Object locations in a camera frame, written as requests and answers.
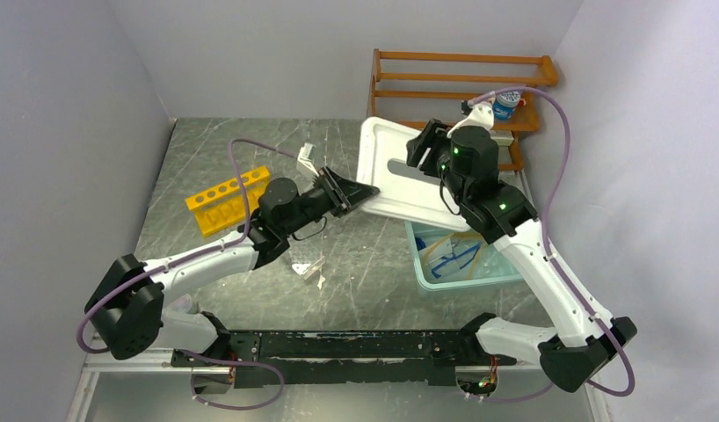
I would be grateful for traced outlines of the white plastic bin lid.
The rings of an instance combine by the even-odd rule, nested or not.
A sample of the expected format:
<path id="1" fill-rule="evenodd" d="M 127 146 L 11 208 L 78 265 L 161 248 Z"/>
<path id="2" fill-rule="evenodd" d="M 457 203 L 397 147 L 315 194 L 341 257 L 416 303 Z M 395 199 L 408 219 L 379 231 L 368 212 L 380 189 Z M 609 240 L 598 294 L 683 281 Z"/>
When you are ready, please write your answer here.
<path id="1" fill-rule="evenodd" d="M 406 165 L 406 143 L 420 131 L 390 120 L 370 117 L 361 125 L 356 180 L 380 193 L 361 209 L 456 232 L 469 231 L 448 192 L 437 178 Z"/>

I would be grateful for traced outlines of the tan rubber tubing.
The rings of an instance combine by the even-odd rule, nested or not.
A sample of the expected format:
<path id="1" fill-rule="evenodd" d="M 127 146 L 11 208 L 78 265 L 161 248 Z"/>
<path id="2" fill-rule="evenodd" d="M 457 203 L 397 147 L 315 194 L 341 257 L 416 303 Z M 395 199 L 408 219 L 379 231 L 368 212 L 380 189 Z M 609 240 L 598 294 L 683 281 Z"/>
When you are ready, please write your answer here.
<path id="1" fill-rule="evenodd" d="M 432 284 L 473 279 L 485 246 L 480 236 L 466 233 L 434 240 L 419 252 L 425 279 Z"/>

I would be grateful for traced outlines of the white plastic zip bag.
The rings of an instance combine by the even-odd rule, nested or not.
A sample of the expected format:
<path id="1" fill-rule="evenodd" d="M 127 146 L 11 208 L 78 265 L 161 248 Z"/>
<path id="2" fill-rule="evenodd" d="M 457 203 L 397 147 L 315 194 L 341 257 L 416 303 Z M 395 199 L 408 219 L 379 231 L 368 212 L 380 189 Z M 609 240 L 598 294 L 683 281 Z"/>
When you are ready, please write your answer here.
<path id="1" fill-rule="evenodd" d="M 430 247 L 428 251 L 428 258 L 430 260 L 448 258 L 453 253 L 453 246 L 451 244 L 451 238 L 444 238 L 438 240 L 435 244 Z"/>

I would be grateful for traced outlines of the blue safety glasses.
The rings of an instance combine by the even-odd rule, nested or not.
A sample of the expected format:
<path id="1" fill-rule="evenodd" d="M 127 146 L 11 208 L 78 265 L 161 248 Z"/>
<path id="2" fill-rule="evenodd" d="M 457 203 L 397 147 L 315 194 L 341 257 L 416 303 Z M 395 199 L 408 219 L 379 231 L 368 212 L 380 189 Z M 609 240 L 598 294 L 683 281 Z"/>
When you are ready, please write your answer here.
<path id="1" fill-rule="evenodd" d="M 453 277 L 460 272 L 471 273 L 474 270 L 480 244 L 453 246 L 448 252 L 436 258 L 430 258 L 429 272 L 434 280 Z"/>

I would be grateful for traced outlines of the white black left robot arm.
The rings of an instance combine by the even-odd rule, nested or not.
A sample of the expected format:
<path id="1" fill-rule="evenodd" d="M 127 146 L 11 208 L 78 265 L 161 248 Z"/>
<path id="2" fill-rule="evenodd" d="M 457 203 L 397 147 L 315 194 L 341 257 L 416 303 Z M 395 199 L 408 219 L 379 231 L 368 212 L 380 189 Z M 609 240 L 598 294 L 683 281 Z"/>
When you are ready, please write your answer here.
<path id="1" fill-rule="evenodd" d="M 343 178 L 328 167 L 319 170 L 304 193 L 292 179 L 275 178 L 244 224 L 227 236 L 166 258 L 142 262 L 127 254 L 115 259 L 84 307 L 76 340 L 94 353 L 84 342 L 84 326 L 92 324 L 105 342 L 103 352 L 127 360 L 162 343 L 160 332 L 167 330 L 174 347 L 219 365 L 230 352 L 224 326 L 204 312 L 174 317 L 164 308 L 191 290 L 272 263 L 300 229 L 327 215 L 347 215 L 379 193 L 379 188 Z"/>

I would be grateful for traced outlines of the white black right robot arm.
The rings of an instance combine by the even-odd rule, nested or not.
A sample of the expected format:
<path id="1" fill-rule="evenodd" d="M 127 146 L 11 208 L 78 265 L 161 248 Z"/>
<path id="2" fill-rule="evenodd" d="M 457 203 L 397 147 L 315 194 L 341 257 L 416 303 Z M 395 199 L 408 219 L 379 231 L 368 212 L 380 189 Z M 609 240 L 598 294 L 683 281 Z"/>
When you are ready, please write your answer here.
<path id="1" fill-rule="evenodd" d="M 449 213 L 514 265 L 553 323 L 528 326 L 483 313 L 461 329 L 468 362 L 497 356 L 533 363 L 554 386 L 574 392 L 613 358 L 628 359 L 623 348 L 637 334 L 634 322 L 601 308 L 558 257 L 545 218 L 500 180 L 497 143 L 486 128 L 429 120 L 406 149 L 407 165 L 439 181 L 440 195 L 455 204 Z"/>

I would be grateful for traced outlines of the small white box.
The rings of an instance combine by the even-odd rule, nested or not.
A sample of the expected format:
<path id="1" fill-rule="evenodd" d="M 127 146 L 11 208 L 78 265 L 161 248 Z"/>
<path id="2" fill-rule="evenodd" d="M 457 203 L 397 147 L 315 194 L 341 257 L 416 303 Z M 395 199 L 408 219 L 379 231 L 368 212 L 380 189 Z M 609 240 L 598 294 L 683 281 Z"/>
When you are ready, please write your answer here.
<path id="1" fill-rule="evenodd" d="M 508 148 L 514 142 L 511 131 L 492 131 L 491 137 L 500 147 Z"/>

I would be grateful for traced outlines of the blue white labelled jar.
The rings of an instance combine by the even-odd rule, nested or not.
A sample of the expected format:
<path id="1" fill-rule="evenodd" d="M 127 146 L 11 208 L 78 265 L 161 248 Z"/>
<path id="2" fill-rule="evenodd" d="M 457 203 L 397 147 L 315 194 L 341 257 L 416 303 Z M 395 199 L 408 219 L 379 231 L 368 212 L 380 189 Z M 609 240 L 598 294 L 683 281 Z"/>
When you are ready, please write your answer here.
<path id="1" fill-rule="evenodd" d="M 509 120 L 521 101 L 520 91 L 508 91 L 498 94 L 493 103 L 492 111 L 496 120 Z"/>

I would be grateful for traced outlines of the orange wooden shelf rack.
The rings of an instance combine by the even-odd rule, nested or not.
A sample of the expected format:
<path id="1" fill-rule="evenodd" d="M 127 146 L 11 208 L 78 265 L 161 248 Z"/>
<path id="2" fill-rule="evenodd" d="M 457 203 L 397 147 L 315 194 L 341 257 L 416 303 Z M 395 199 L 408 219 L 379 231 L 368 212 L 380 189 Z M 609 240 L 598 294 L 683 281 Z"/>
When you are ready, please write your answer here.
<path id="1" fill-rule="evenodd" d="M 367 117 L 384 117 L 415 129 L 422 129 L 429 118 L 403 119 L 388 117 L 387 113 L 383 116 L 378 109 L 378 100 L 462 102 L 505 86 L 548 89 L 560 82 L 556 65 L 549 55 L 476 55 L 379 48 L 373 51 L 370 75 Z M 509 160 L 500 164 L 501 170 L 524 170 L 519 138 L 541 128 L 534 100 L 534 94 L 524 93 L 516 103 L 512 117 L 506 120 L 495 118 L 494 129 L 509 132 L 513 137 L 505 147 Z"/>

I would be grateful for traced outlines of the clear plastic well plate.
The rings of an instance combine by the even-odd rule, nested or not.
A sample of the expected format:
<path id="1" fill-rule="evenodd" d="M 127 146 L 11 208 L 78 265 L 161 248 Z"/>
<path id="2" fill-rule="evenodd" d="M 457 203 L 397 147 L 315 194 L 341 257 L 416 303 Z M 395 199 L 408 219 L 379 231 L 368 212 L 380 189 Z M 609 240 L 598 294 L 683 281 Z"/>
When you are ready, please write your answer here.
<path id="1" fill-rule="evenodd" d="M 315 285 L 318 289 L 323 287 L 322 269 L 326 258 L 321 238 L 293 241 L 288 250 L 288 261 L 292 271 L 306 283 Z"/>

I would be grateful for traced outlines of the yellow test tube rack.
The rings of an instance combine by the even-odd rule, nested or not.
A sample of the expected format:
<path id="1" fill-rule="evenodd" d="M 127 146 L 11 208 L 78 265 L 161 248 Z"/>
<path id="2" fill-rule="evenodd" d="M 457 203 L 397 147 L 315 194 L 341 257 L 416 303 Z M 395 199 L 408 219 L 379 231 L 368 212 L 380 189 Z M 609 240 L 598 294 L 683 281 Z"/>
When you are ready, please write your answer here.
<path id="1" fill-rule="evenodd" d="M 265 192 L 271 179 L 266 166 L 260 166 L 241 175 L 253 214 L 258 208 L 258 199 Z M 245 220 L 245 203 L 240 186 L 235 178 L 209 187 L 185 199 L 188 210 L 193 214 L 203 237 L 213 236 Z"/>

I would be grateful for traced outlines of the clear glass beaker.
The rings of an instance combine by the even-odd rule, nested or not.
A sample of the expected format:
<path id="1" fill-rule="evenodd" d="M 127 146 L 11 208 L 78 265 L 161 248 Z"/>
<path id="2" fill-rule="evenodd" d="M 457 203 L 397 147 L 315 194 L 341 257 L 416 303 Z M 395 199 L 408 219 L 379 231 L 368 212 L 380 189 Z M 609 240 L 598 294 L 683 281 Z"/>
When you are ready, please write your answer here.
<path id="1" fill-rule="evenodd" d="M 180 296 L 169 305 L 169 309 L 189 315 L 195 315 L 200 312 L 199 304 L 191 295 Z"/>

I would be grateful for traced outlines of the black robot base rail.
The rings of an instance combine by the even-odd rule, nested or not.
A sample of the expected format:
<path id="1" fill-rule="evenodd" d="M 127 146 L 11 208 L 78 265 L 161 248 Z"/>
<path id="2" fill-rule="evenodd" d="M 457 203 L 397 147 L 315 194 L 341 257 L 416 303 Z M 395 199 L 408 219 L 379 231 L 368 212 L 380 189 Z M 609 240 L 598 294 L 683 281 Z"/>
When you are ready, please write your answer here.
<path id="1" fill-rule="evenodd" d="M 454 386 L 459 367 L 513 366 L 491 357 L 475 336 L 459 330 L 232 331 L 205 355 L 247 361 L 236 369 L 236 389 L 287 384 L 426 382 Z"/>

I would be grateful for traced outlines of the aluminium extrusion frame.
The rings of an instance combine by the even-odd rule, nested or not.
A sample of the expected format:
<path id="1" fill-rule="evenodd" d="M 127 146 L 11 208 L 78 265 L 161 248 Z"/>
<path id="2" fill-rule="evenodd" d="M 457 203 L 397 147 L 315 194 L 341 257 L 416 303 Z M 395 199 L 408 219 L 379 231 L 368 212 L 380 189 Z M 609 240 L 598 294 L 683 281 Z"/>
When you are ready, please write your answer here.
<path id="1" fill-rule="evenodd" d="M 67 421 L 85 421 L 88 417 L 98 381 L 104 374 L 158 375 L 190 374 L 191 369 L 173 367 L 171 349 L 150 349 L 129 360 L 116 360 L 110 353 L 88 354 L 82 366 Z"/>

